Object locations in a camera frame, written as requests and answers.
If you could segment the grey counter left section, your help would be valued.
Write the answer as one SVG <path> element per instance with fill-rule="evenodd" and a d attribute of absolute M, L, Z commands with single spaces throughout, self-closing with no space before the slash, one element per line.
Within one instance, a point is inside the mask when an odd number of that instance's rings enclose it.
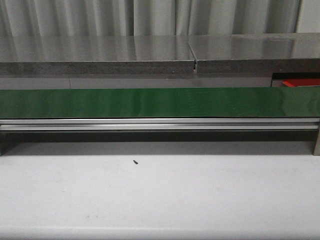
<path fill-rule="evenodd" d="M 194 73 L 195 60 L 183 36 L 22 36 L 0 39 L 0 87 L 90 88 L 103 78 L 177 78 Z"/>

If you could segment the grey counter section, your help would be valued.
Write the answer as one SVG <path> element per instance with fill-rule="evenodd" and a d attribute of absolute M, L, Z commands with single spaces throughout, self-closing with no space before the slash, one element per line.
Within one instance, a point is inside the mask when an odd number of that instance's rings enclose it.
<path fill-rule="evenodd" d="M 203 87 L 281 87 L 320 77 L 319 33 L 197 35 L 188 44 Z"/>
<path fill-rule="evenodd" d="M 0 39 L 0 87 L 90 88 L 103 78 L 177 78 L 194 73 L 195 60 L 183 36 L 22 36 Z"/>

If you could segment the grey counter right section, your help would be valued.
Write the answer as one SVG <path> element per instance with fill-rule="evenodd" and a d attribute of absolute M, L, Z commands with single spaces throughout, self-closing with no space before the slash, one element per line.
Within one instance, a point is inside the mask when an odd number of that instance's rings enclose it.
<path fill-rule="evenodd" d="M 188 44 L 203 87 L 281 87 L 320 77 L 319 33 L 197 35 Z"/>

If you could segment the green conveyor belt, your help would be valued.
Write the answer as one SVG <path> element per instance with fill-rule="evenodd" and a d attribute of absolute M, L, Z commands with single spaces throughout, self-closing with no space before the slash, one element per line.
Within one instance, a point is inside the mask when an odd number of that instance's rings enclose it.
<path fill-rule="evenodd" d="M 316 118 L 318 87 L 27 89 L 0 92 L 2 119 Z"/>

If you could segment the red plastic tray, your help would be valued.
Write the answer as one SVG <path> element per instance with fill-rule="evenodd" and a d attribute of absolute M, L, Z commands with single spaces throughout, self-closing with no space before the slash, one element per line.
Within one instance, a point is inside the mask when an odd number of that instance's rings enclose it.
<path fill-rule="evenodd" d="M 282 83 L 287 87 L 319 87 L 319 78 L 293 78 L 285 79 Z"/>

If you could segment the grey pleated curtain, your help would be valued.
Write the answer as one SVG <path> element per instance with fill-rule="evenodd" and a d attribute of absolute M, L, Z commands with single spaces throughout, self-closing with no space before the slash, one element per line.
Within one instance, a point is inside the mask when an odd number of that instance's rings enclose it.
<path fill-rule="evenodd" d="M 293 33 L 298 0 L 3 0 L 0 34 L 191 36 Z"/>

